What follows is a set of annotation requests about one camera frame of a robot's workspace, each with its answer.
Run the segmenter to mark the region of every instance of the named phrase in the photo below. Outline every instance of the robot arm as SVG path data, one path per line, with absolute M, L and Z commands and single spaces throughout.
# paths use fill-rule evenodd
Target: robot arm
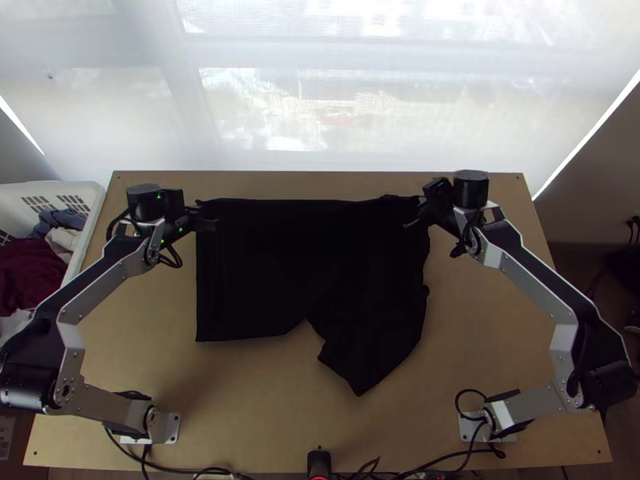
M 150 397 L 85 383 L 85 345 L 78 324 L 129 277 L 152 270 L 161 251 L 190 231 L 214 226 L 184 207 L 181 190 L 157 185 L 127 189 L 118 222 L 135 227 L 105 245 L 102 258 L 44 300 L 21 322 L 0 325 L 0 403 L 49 415 L 98 420 L 129 443 L 175 443 L 178 414 L 158 411 Z
M 452 257 L 468 253 L 500 269 L 555 322 L 550 344 L 554 377 L 537 389 L 487 398 L 480 410 L 460 417 L 461 437 L 470 439 L 485 419 L 477 440 L 509 441 L 542 415 L 605 410 L 633 397 L 637 381 L 620 334 L 602 320 L 591 300 L 522 245 L 500 206 L 487 201 L 488 189 L 483 172 L 458 172 L 453 185 L 446 178 L 434 180 L 423 187 L 421 216 L 460 240 Z

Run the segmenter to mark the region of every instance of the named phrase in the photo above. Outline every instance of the white cloth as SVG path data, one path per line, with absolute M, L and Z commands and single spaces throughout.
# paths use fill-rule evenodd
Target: white cloth
M 52 228 L 49 230 L 49 233 L 46 234 L 45 240 L 51 245 L 56 255 L 59 256 L 64 263 L 69 265 L 81 233 L 82 232 L 77 230 L 67 228 Z

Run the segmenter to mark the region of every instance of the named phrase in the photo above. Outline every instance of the white wall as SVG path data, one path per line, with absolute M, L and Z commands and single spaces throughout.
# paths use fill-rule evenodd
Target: white wall
M 625 243 L 640 214 L 640 86 L 537 199 L 550 242 Z
M 0 184 L 56 179 L 38 149 L 0 110 Z

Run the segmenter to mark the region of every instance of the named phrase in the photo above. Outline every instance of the blue cloth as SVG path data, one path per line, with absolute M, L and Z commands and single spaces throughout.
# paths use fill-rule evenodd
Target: blue cloth
M 27 238 L 44 238 L 52 228 L 62 227 L 82 231 L 85 227 L 84 216 L 71 208 L 40 212 L 38 219 L 40 222 L 27 235 Z

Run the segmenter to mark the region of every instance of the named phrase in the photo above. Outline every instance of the metal bracket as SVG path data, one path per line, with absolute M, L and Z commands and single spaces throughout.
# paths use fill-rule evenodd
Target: metal bracket
M 476 410 L 473 412 L 463 412 L 468 417 L 482 417 L 486 413 L 482 410 Z M 474 436 L 475 430 L 478 428 L 479 422 L 474 420 L 467 420 L 466 418 L 458 416 L 458 428 L 460 429 L 460 439 L 463 442 L 470 442 L 471 437 Z M 516 434 L 507 435 L 504 438 L 491 438 L 491 424 L 486 423 L 482 426 L 478 435 L 476 435 L 475 441 L 479 443 L 504 443 L 504 442 L 516 442 L 518 436 Z
M 178 441 L 178 434 L 180 432 L 180 414 L 174 412 L 166 414 L 166 420 L 164 421 L 164 428 L 154 429 L 149 438 L 132 438 L 125 435 L 120 436 L 120 443 L 123 445 L 150 445 L 150 444 L 164 444 L 173 445 Z

